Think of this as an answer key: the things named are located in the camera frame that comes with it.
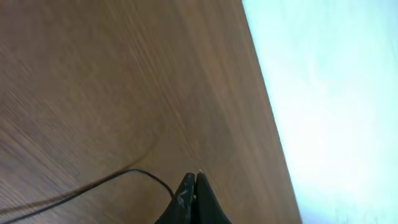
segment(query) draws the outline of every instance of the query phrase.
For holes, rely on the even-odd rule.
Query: white wall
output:
[[[304,223],[398,223],[398,1],[244,0]]]

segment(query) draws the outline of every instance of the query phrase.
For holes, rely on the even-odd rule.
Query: black object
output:
[[[206,176],[187,173],[172,201],[155,224],[231,224],[222,211]]]
[[[200,172],[197,175],[197,181],[195,183],[195,175],[188,173],[185,175],[182,180],[180,186],[178,187],[175,194],[171,188],[160,180],[155,175],[149,173],[148,171],[141,169],[128,169],[115,172],[101,180],[98,180],[92,184],[86,185],[78,190],[74,190],[69,194],[64,195],[63,197],[57,197],[55,203],[46,206],[44,208],[40,208],[36,211],[30,212],[26,215],[22,215],[11,220],[0,222],[0,224],[10,224],[21,221],[26,218],[33,217],[40,213],[43,213],[47,210],[53,209],[57,206],[60,206],[70,200],[110,181],[121,175],[138,172],[141,174],[145,174],[150,178],[156,180],[158,183],[163,185],[166,190],[169,192],[172,197],[172,201],[167,206],[165,212],[162,216],[155,222],[155,224],[163,224],[163,223],[171,223],[171,224],[201,224],[201,223],[231,223],[227,217],[224,215],[220,205],[217,202],[216,197],[214,196],[213,191],[205,177],[205,175]],[[30,207],[35,203],[21,205],[19,207]]]

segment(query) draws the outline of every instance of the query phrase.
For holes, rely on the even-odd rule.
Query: bright light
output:
[[[304,223],[398,223],[398,1],[244,0]]]

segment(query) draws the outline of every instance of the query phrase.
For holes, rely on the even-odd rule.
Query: wooden floor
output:
[[[129,166],[174,190],[202,169],[233,223],[301,222],[241,3],[1,1],[0,220]],[[153,223],[169,197],[125,175],[21,223]]]

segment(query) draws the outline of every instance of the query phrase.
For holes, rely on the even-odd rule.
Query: black cable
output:
[[[52,205],[49,205],[49,206],[47,206],[47,207],[38,209],[38,210],[36,210],[36,211],[34,211],[34,212],[31,212],[31,213],[28,213],[28,214],[26,214],[26,215],[22,215],[22,216],[13,218],[13,219],[8,220],[8,221],[5,221],[5,222],[3,222],[3,223],[1,223],[1,224],[15,223],[15,222],[18,222],[18,221],[23,220],[23,219],[25,219],[25,218],[29,218],[29,217],[32,217],[32,216],[34,216],[34,215],[38,215],[38,214],[40,214],[40,213],[42,213],[42,212],[45,212],[45,211],[47,211],[47,210],[53,209],[53,208],[55,208],[55,207],[57,207],[57,206],[60,206],[60,205],[62,205],[62,204],[64,204],[64,203],[66,203],[66,202],[69,202],[70,200],[72,200],[72,199],[74,199],[74,198],[80,196],[81,194],[83,194],[83,193],[85,193],[85,192],[87,192],[87,191],[89,191],[89,190],[92,190],[92,189],[98,187],[99,185],[101,185],[101,184],[103,184],[103,183],[105,183],[105,182],[108,182],[108,181],[110,181],[110,180],[112,180],[112,179],[115,179],[115,178],[119,177],[120,175],[126,174],[126,173],[128,173],[128,172],[139,172],[139,173],[141,173],[141,174],[148,175],[150,178],[152,178],[152,179],[158,181],[158,183],[162,184],[163,187],[165,187],[166,190],[169,192],[169,194],[170,194],[171,197],[174,196],[174,193],[173,193],[172,189],[171,189],[165,182],[163,182],[163,180],[160,180],[160,179],[159,179],[158,177],[156,177],[155,175],[153,175],[153,174],[151,174],[151,173],[149,173],[149,172],[147,172],[147,171],[140,170],[140,169],[128,169],[128,170],[122,170],[122,171],[116,172],[116,173],[114,173],[114,174],[112,174],[112,175],[110,175],[110,176],[108,176],[108,177],[106,177],[106,178],[104,178],[104,179],[102,179],[102,180],[99,180],[99,181],[95,182],[94,184],[91,184],[91,185],[85,187],[84,189],[81,189],[81,190],[77,191],[76,193],[74,193],[74,194],[72,194],[72,195],[70,195],[70,196],[67,196],[66,198],[60,200],[59,202],[55,202],[55,203],[52,204]]]

